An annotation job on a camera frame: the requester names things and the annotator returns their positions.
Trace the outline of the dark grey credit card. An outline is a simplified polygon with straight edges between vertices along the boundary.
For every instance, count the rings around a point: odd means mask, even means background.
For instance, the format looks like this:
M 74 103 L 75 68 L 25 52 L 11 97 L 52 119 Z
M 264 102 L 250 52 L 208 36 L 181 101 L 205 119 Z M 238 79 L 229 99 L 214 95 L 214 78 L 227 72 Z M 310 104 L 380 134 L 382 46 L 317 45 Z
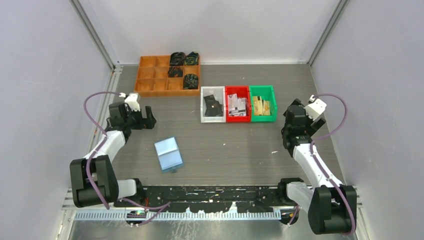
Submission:
M 223 106 L 222 104 L 215 99 L 214 95 L 207 95 L 203 97 L 205 101 L 206 110 L 204 113 L 205 117 L 222 117 L 223 116 Z

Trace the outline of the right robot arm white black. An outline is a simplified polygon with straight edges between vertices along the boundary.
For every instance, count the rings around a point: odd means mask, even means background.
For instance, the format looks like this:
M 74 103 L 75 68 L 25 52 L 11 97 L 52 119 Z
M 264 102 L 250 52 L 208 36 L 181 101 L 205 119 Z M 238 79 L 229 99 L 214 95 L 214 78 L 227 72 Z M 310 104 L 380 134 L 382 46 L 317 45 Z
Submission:
M 295 99 L 284 112 L 283 146 L 301 166 L 311 186 L 299 177 L 283 178 L 277 185 L 277 198 L 283 205 L 296 205 L 285 222 L 288 226 L 295 222 L 299 210 L 304 210 L 314 234 L 352 234 L 357 225 L 357 192 L 332 174 L 312 139 L 326 122 L 321 117 L 326 106 L 312 95 L 307 105 Z

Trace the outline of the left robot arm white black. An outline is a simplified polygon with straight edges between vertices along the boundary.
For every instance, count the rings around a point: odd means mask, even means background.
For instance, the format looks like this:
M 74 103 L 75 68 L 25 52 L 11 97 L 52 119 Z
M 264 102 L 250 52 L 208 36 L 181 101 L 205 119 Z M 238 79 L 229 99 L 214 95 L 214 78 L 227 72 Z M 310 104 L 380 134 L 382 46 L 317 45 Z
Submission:
M 112 162 L 128 142 L 133 130 L 153 129 L 156 119 L 152 108 L 145 107 L 146 116 L 126 102 L 109 105 L 106 134 L 85 157 L 70 163 L 72 198 L 78 208 L 104 204 L 106 208 L 122 198 L 133 206 L 141 206 L 146 193 L 138 178 L 118 180 Z

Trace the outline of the blue leather card holder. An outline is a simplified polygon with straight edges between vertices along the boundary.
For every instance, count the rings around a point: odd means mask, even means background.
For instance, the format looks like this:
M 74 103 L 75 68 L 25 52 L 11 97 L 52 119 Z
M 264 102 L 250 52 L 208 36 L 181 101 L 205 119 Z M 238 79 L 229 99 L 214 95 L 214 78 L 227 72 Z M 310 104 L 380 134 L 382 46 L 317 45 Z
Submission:
M 154 143 L 160 169 L 163 173 L 176 173 L 184 166 L 176 138 L 170 137 Z

